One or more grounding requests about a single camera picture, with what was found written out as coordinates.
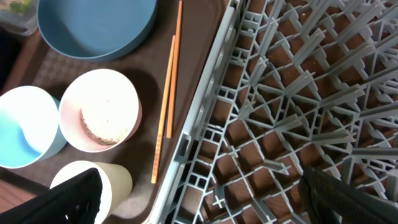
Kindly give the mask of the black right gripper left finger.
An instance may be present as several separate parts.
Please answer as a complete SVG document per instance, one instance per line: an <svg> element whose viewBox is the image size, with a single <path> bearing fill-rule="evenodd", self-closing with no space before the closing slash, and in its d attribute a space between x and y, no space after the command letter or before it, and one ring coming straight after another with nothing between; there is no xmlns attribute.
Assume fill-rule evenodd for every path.
<svg viewBox="0 0 398 224"><path fill-rule="evenodd" d="M1 223L94 223L100 211L103 184L96 168L1 214Z"/></svg>

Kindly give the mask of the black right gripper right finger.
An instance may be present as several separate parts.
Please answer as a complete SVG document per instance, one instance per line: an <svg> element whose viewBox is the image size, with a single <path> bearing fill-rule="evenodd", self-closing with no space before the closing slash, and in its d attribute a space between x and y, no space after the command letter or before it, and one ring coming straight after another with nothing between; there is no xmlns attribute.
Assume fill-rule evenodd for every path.
<svg viewBox="0 0 398 224"><path fill-rule="evenodd" d="M304 167L298 191L312 223L397 224L397 208L376 197L351 188L342 181Z"/></svg>

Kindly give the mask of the cream white cup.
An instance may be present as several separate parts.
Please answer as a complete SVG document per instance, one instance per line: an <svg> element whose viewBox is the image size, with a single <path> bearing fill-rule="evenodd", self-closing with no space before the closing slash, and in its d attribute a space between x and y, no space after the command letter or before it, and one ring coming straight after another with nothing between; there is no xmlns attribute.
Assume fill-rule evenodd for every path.
<svg viewBox="0 0 398 224"><path fill-rule="evenodd" d="M98 169L103 184L99 212L95 218L95 224L100 224L103 223L131 193L132 178L125 167L104 162L71 162L60 169L53 178L50 188L52 189L90 168Z"/></svg>

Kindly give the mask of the rice pile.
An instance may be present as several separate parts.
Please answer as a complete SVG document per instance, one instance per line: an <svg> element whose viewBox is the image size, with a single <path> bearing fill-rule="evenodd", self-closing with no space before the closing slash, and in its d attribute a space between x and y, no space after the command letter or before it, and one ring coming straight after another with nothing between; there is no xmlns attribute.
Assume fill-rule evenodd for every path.
<svg viewBox="0 0 398 224"><path fill-rule="evenodd" d="M114 100L91 101L80 108L80 123L86 135L101 145L121 142L129 132L127 110Z"/></svg>

